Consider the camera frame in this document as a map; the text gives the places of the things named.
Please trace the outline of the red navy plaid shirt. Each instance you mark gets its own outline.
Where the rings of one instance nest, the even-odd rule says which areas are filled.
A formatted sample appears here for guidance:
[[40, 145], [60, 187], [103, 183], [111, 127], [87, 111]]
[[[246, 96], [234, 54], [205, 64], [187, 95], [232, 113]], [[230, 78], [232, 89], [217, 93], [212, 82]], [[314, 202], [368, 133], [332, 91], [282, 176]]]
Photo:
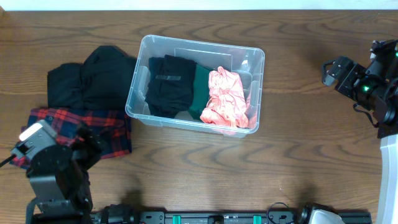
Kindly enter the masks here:
[[30, 111], [28, 126], [45, 120], [56, 132], [57, 142], [71, 146], [79, 139], [77, 126], [84, 122], [102, 140], [107, 148], [101, 152], [102, 159], [130, 154], [131, 119], [119, 110], [81, 110], [74, 108], [40, 108]]

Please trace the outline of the black hooded sweatshirt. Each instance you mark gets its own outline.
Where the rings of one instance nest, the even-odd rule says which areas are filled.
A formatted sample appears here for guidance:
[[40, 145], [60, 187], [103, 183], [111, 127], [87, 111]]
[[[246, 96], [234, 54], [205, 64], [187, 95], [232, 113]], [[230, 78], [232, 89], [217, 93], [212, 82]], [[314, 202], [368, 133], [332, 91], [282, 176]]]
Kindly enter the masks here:
[[64, 63], [48, 72], [49, 108], [123, 110], [137, 58], [102, 45], [83, 63]]

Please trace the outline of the black garment with tape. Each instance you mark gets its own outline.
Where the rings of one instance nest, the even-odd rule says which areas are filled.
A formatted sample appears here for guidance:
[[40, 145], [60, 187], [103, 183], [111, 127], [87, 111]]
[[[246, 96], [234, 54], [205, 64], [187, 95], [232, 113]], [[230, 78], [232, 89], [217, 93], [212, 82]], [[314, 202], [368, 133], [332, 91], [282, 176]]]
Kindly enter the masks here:
[[163, 58], [163, 74], [149, 81], [146, 103], [152, 116], [174, 118], [192, 104], [197, 64], [172, 55], [164, 55]]

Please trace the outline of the dark navy garment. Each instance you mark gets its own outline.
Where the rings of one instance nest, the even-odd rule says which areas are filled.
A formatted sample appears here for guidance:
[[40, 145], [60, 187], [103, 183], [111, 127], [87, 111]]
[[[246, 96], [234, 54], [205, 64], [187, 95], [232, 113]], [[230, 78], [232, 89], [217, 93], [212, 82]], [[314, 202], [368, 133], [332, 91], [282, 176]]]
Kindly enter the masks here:
[[150, 80], [155, 80], [157, 75], [163, 74], [164, 58], [151, 57], [149, 59]]

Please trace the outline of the salmon pink garment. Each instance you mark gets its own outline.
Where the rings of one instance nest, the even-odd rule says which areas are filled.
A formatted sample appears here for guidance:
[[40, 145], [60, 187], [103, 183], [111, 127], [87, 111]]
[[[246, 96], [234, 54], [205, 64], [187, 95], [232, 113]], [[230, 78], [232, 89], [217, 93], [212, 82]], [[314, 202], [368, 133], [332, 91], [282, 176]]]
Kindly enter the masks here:
[[219, 66], [209, 73], [209, 100], [200, 119], [207, 124], [230, 128], [254, 128], [256, 118], [249, 117], [249, 99], [244, 96], [238, 73]]

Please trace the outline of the dark green drawstring bag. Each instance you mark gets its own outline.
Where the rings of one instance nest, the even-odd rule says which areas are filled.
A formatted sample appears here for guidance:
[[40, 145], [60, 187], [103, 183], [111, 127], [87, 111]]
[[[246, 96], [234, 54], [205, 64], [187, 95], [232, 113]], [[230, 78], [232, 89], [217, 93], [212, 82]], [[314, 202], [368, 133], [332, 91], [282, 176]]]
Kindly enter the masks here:
[[193, 81], [193, 101], [188, 109], [190, 116], [195, 120], [201, 120], [200, 116], [209, 100], [209, 74], [210, 70], [207, 68], [201, 65], [196, 66]]

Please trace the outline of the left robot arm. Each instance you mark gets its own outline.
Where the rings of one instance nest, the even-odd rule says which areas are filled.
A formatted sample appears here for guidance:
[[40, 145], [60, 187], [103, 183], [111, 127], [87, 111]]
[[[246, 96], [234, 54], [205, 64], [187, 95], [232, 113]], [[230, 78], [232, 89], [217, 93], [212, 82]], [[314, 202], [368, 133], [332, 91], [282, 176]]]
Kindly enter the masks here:
[[27, 128], [20, 139], [29, 149], [26, 171], [35, 193], [26, 208], [26, 223], [91, 223], [93, 202], [88, 169], [101, 158], [107, 144], [85, 123], [71, 146], [57, 142], [55, 130], [44, 120]]

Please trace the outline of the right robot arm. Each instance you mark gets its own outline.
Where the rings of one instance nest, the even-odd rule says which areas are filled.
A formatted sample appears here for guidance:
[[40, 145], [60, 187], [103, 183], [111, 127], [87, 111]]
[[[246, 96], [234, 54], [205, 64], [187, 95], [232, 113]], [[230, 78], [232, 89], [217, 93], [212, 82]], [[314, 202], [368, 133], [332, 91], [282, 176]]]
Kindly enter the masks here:
[[322, 82], [354, 101], [381, 140], [382, 177], [377, 223], [397, 223], [397, 40], [373, 41], [364, 67], [340, 56], [322, 65]]

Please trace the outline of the clear plastic storage bin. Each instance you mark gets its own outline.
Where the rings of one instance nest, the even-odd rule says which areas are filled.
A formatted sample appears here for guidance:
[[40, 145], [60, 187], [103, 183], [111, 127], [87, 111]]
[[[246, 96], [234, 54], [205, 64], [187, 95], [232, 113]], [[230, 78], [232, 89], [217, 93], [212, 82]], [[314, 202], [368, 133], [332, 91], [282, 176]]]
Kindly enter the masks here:
[[[174, 119], [152, 116], [145, 102], [150, 82], [149, 59], [171, 55], [193, 60], [207, 69], [219, 66], [239, 74], [246, 103], [249, 104], [248, 128], [231, 128], [206, 124], [193, 119], [187, 111], [179, 112]], [[266, 55], [262, 49], [237, 45], [176, 39], [159, 35], [146, 35], [141, 40], [137, 63], [125, 105], [128, 116], [149, 126], [171, 127], [222, 134], [243, 138], [259, 128], [262, 82]]]

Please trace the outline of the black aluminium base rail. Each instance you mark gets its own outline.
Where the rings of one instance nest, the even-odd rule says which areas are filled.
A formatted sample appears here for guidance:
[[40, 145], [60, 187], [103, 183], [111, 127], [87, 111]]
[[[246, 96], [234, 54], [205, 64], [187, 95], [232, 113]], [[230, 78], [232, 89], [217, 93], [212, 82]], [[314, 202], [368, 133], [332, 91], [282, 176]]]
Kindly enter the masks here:
[[350, 223], [371, 224], [369, 212], [338, 212], [320, 204], [307, 204], [300, 210], [278, 203], [262, 212], [166, 212], [135, 211], [128, 205], [110, 205], [90, 215], [92, 223], [132, 224], [289, 224], [289, 223]]

